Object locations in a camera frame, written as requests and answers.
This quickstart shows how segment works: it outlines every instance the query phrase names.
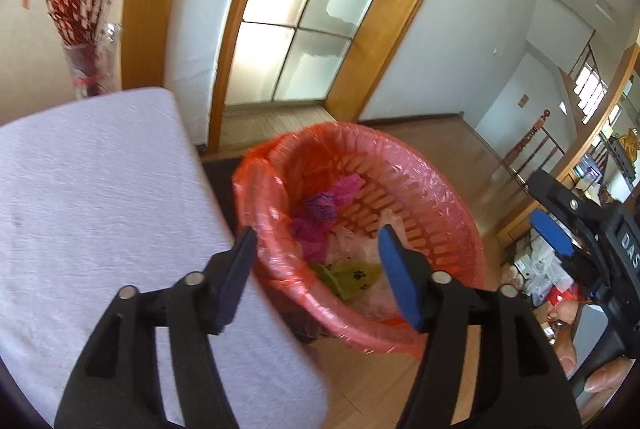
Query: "wooden newel post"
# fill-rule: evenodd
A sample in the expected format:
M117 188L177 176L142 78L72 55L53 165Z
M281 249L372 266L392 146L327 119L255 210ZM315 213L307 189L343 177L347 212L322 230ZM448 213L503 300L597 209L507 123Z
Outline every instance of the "wooden newel post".
M545 121L547 117L549 117L550 115L551 115L551 112L549 110L545 110L545 112L540 116L540 118L536 120L533 127L527 132L525 136L522 137L521 141L519 141L515 146L513 146L511 151L508 152L507 155L502 159L503 164L511 166L511 164L515 162L518 155L522 152L524 148L527 147L527 144L531 142L531 139L533 138L533 136L538 132L538 130L541 130L542 127L545 125Z

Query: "fingernail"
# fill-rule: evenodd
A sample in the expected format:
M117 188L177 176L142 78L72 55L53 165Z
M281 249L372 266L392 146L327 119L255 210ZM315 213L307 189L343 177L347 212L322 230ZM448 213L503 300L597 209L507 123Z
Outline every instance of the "fingernail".
M575 363L571 357L563 357L560 359L560 365L562 366L564 374L569 376L569 374L574 370Z
M602 389L605 380L605 374L601 371L596 371L592 376L584 383L584 390L587 393L594 393Z

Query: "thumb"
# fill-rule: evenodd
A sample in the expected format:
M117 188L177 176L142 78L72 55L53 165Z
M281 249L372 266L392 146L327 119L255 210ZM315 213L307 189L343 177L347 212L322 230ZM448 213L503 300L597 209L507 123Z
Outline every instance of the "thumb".
M608 362L587 379L584 390L587 393L598 393L606 389L616 389L625 380L632 364L633 361L627 357L618 357Z

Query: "red plastic bag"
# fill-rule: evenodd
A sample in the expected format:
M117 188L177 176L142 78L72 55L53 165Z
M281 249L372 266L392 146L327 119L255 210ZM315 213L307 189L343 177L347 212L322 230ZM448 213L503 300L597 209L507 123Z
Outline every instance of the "red plastic bag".
M316 277L290 233L291 215L306 199L345 176L366 184L338 225L375 237L380 213L404 221L412 248L434 268L481 287L482 245L462 199L424 158L399 140L356 124L325 122L251 150L234 174L240 226L258 234L259 275L301 305L330 333L363 351L421 355L425 336L405 323L367 319L342 303Z

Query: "dark floor mat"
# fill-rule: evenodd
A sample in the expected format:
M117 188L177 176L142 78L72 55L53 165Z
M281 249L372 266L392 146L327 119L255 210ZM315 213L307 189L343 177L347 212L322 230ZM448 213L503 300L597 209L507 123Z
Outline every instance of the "dark floor mat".
M238 216L236 215L236 202L231 176L242 162L242 158L225 158L202 164L207 179L213 188L213 193L218 199L220 209L225 216L226 223L231 232L238 232Z

